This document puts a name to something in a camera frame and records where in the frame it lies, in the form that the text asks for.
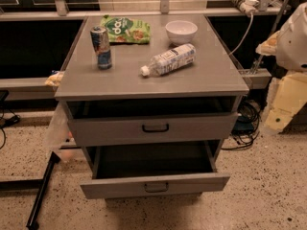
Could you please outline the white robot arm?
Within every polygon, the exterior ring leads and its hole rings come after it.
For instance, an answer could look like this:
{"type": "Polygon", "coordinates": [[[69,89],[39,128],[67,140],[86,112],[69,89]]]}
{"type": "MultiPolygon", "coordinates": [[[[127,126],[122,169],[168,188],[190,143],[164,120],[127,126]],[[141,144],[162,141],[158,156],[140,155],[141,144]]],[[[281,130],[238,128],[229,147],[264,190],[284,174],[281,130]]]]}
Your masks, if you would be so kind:
{"type": "Polygon", "coordinates": [[[307,104],[307,3],[300,4],[256,52],[275,56],[276,64],[287,71],[270,83],[264,118],[266,129],[282,132],[307,104]]]}

